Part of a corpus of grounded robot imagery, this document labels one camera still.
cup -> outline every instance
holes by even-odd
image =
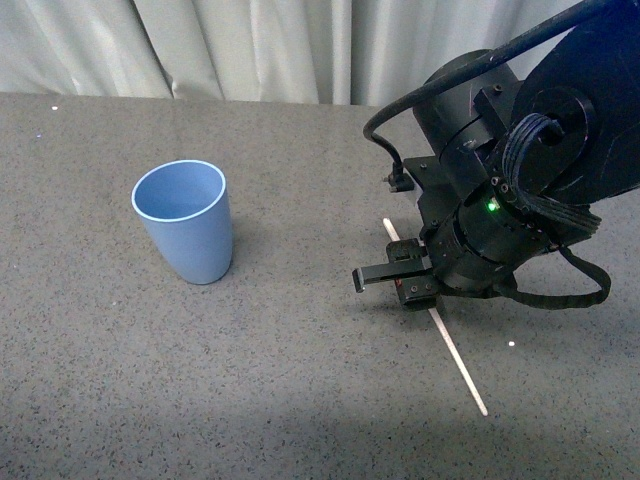
[[[215,282],[231,264],[231,212],[222,171],[177,160],[145,174],[131,204],[171,267],[189,283]]]

green led light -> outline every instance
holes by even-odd
[[[487,203],[487,210],[489,210],[490,212],[495,212],[499,208],[500,204],[496,200],[496,197],[493,197],[491,200],[489,200],[489,203]]]

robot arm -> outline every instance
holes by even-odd
[[[392,191],[418,189],[424,227],[418,239],[387,246],[388,264],[354,270],[357,291],[394,280],[412,309],[434,306],[438,295],[505,296],[549,309],[606,299],[606,272],[569,246],[596,232],[591,203],[640,186],[640,5],[589,0],[571,13],[581,23],[524,82],[503,62],[436,95],[420,94],[504,48],[478,51],[406,97],[434,156],[405,159],[399,168],[393,146],[368,135],[394,156]],[[519,292],[513,272],[556,250],[601,289],[563,297]]]

cup rim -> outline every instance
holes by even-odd
[[[207,167],[212,168],[213,170],[215,170],[218,175],[220,175],[220,178],[222,180],[222,188],[220,189],[220,193],[218,194],[218,196],[206,207],[204,207],[202,210],[198,210],[195,213],[192,213],[191,215],[187,215],[186,217],[178,217],[178,218],[158,218],[158,217],[153,217],[149,214],[144,213],[142,210],[140,210],[140,208],[138,207],[138,204],[136,203],[136,192],[138,191],[138,187],[142,184],[142,182],[144,182],[144,180],[152,175],[153,173],[157,172],[158,170],[161,170],[163,168],[169,167],[171,165],[176,165],[178,163],[199,163],[202,165],[206,165]],[[212,209],[222,198],[222,196],[224,195],[225,191],[227,190],[227,179],[224,176],[224,173],[222,173],[222,170],[220,170],[218,167],[216,167],[215,165],[209,163],[209,162],[205,162],[204,160],[189,160],[189,159],[185,159],[185,160],[174,160],[173,162],[168,162],[162,165],[159,165],[157,167],[155,167],[152,170],[149,170],[147,173],[145,173],[140,180],[138,180],[138,182],[136,183],[136,186],[133,187],[133,190],[131,191],[131,205],[133,206],[134,210],[136,211],[136,213],[138,215],[140,215],[143,218],[146,218],[147,220],[151,220],[154,222],[159,222],[159,223],[177,223],[177,222],[184,222],[185,220],[190,220],[194,217],[197,217],[198,215],[202,215],[203,213],[205,213],[207,210]]]

wooden stick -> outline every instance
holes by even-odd
[[[400,236],[398,235],[398,232],[396,232],[396,229],[393,227],[391,220],[389,220],[388,218],[384,218],[382,220],[382,224],[384,225],[384,228],[389,234],[389,238],[391,238],[392,242],[397,242],[400,240]],[[467,387],[469,387],[469,390],[471,391],[471,395],[473,396],[474,400],[478,404],[480,413],[482,413],[482,415],[486,417],[487,415],[489,415],[489,412],[487,412],[487,407],[484,406],[484,402],[482,401],[482,398],[478,393],[478,389],[473,383],[473,380],[471,379],[471,375],[469,375],[469,372],[467,371],[467,367],[464,366],[464,362],[462,361],[462,358],[458,353],[458,349],[453,343],[453,340],[451,339],[451,335],[449,335],[449,332],[447,331],[447,327],[444,326],[444,322],[442,321],[442,318],[440,317],[438,310],[436,310],[435,308],[430,308],[429,313],[431,314],[431,318],[433,318],[433,321],[435,322],[436,327],[438,327],[438,331],[440,332],[440,335],[442,335],[442,339],[444,340],[444,343],[446,343],[447,347],[449,347],[449,352],[451,352],[451,356],[455,360],[456,365],[458,365],[458,370],[460,370],[460,373],[462,374],[464,381],[467,382]]]
[[[440,335],[442,335],[444,342],[447,344],[447,347],[449,347],[451,356],[456,361],[456,364],[458,365],[458,370],[460,370],[460,373],[464,377],[464,381],[467,382],[467,387],[469,387],[469,391],[471,391],[471,395],[473,395],[473,399],[478,404],[480,413],[482,413],[482,415],[486,417],[487,415],[489,415],[489,412],[487,412],[487,407],[484,406],[484,402],[482,401],[482,398],[478,393],[478,389],[473,383],[473,380],[471,379],[471,376],[467,371],[467,367],[464,366],[464,362],[462,361],[462,358],[460,358],[458,349],[453,343],[453,340],[451,340],[451,336],[447,331],[447,327],[444,326],[444,323],[442,322],[442,318],[440,318],[440,314],[438,313],[438,310],[436,310],[435,308],[430,308],[429,313],[431,314],[431,318],[433,318],[433,321],[436,323],[436,326],[438,327],[438,330],[440,331]]]
[[[393,223],[391,223],[391,220],[389,220],[388,218],[383,218],[382,224],[384,225],[384,229],[389,234],[389,238],[392,242],[400,241],[400,236],[398,235],[398,232],[396,232],[396,229],[393,227]]]

